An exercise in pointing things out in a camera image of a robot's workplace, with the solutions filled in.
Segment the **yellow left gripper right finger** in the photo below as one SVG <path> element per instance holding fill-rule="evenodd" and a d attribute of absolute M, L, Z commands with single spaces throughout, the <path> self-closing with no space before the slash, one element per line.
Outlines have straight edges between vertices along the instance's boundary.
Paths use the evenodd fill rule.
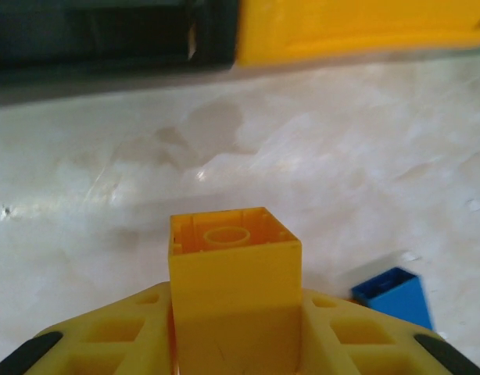
<path fill-rule="evenodd" d="M 435 332 L 303 290 L 299 375 L 480 375 Z"/>

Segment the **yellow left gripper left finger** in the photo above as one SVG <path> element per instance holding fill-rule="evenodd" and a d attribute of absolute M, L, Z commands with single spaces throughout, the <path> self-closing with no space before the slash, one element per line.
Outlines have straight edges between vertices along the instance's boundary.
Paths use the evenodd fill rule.
<path fill-rule="evenodd" d="M 169 283 L 44 329 L 0 375 L 177 375 Z"/>

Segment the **yellow plastic bin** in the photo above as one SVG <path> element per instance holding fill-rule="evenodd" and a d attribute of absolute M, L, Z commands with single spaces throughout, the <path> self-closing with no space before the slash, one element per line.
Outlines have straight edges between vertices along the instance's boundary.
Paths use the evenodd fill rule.
<path fill-rule="evenodd" d="M 480 46 L 480 0 L 241 0 L 235 61 Z"/>

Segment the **black plastic bin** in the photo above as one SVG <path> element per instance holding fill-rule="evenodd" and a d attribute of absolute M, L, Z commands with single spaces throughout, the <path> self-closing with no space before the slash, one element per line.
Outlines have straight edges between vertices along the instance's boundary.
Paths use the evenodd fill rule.
<path fill-rule="evenodd" d="M 224 70 L 240 0 L 0 0 L 0 106 Z"/>

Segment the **blue square lego brick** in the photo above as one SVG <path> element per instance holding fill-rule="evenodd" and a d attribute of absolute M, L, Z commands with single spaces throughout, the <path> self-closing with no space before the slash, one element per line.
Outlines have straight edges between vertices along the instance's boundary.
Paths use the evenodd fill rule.
<path fill-rule="evenodd" d="M 393 267 L 351 288 L 361 305 L 418 326 L 434 330 L 421 278 Z"/>

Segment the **yellow square lego brick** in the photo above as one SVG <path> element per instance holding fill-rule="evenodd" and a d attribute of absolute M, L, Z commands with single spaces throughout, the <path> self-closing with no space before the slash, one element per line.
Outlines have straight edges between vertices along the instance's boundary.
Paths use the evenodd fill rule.
<path fill-rule="evenodd" d="M 264 207 L 170 219 L 180 375 L 296 375 L 302 245 Z"/>

